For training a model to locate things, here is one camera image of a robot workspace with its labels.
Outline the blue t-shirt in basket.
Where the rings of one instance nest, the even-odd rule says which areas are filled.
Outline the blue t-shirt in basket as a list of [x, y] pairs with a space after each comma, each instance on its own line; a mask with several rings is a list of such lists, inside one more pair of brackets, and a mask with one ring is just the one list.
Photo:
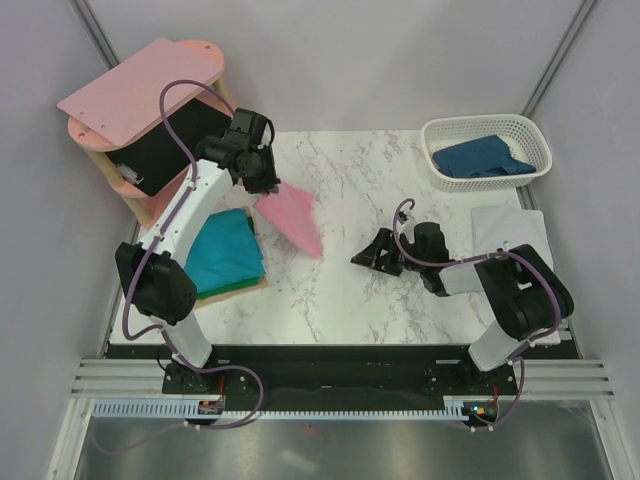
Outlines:
[[456, 179], [526, 175], [536, 172], [534, 166], [513, 157], [509, 146], [497, 135], [438, 150], [432, 158], [442, 174]]

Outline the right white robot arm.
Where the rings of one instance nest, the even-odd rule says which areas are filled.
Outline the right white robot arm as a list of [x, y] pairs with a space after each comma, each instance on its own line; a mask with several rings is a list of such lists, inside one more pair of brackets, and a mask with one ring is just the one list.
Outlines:
[[473, 394], [493, 383], [493, 370], [555, 331], [575, 309], [572, 295], [533, 246], [460, 263], [450, 257], [444, 233], [434, 222], [415, 225], [410, 237], [381, 228], [351, 262], [395, 277], [405, 270], [417, 272], [437, 297], [486, 296], [494, 320], [468, 347], [457, 371], [460, 386]]

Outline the pink t-shirt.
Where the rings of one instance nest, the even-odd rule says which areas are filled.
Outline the pink t-shirt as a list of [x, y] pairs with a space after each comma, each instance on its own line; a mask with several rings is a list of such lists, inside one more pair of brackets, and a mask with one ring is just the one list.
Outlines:
[[298, 249], [320, 258], [322, 243], [313, 219], [313, 201], [310, 192], [283, 182], [277, 193], [262, 196], [254, 208]]

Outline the black tablet on shelf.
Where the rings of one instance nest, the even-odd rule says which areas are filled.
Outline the black tablet on shelf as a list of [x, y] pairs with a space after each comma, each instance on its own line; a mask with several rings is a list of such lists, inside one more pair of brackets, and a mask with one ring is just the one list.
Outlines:
[[[197, 99], [168, 117], [187, 148], [195, 153], [206, 136], [221, 136], [231, 117]], [[154, 196], [189, 166], [186, 154], [160, 123], [136, 142], [106, 153], [122, 175], [147, 196]]]

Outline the white folded cloth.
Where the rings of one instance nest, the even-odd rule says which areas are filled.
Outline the white folded cloth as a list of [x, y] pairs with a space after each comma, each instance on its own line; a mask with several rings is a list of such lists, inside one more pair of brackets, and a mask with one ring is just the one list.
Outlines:
[[554, 270], [541, 211], [524, 210], [506, 204], [476, 207], [471, 210], [471, 227], [474, 255], [528, 244]]

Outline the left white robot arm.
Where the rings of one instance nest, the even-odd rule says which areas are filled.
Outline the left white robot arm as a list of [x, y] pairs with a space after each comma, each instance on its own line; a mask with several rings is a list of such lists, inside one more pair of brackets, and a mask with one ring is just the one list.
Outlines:
[[275, 128], [254, 111], [237, 109], [220, 137], [188, 152], [190, 165], [155, 226], [136, 243], [123, 242], [115, 260], [125, 295], [122, 332], [133, 341], [157, 330], [186, 366], [185, 382], [208, 393], [219, 382], [213, 352], [194, 313], [197, 288], [185, 271], [188, 254], [214, 207], [240, 184], [250, 194], [278, 190], [272, 144]]

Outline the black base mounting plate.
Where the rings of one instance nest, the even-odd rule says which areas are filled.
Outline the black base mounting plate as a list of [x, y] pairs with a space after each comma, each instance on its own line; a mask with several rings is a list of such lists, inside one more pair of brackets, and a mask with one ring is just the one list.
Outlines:
[[441, 407], [447, 396], [505, 398], [517, 390], [515, 368], [467, 375], [462, 345], [256, 346], [219, 345], [203, 375], [180, 366], [161, 345], [113, 345], [109, 360], [153, 360], [164, 371], [165, 394], [221, 395], [233, 406]]

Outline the white perforated plastic basket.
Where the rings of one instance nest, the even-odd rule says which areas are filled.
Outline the white perforated plastic basket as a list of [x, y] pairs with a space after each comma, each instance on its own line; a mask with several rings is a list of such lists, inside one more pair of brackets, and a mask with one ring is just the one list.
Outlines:
[[449, 193], [523, 187], [553, 164], [537, 125], [515, 114], [432, 120], [420, 139], [432, 185]]

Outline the pink tiered shelf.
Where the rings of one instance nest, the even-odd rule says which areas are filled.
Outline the pink tiered shelf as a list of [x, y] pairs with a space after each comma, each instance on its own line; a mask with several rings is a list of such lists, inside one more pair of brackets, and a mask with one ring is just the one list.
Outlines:
[[149, 227], [160, 217], [184, 178], [184, 169], [180, 167], [162, 181], [157, 193], [146, 193], [141, 186], [143, 176], [109, 156], [121, 153], [161, 124], [159, 96], [174, 80], [196, 80], [212, 86], [216, 93], [179, 86], [166, 96], [169, 115], [191, 100], [219, 112], [232, 106], [222, 78], [224, 68], [222, 50], [209, 41], [160, 38], [58, 102], [57, 107], [69, 116], [70, 137], [142, 226]]

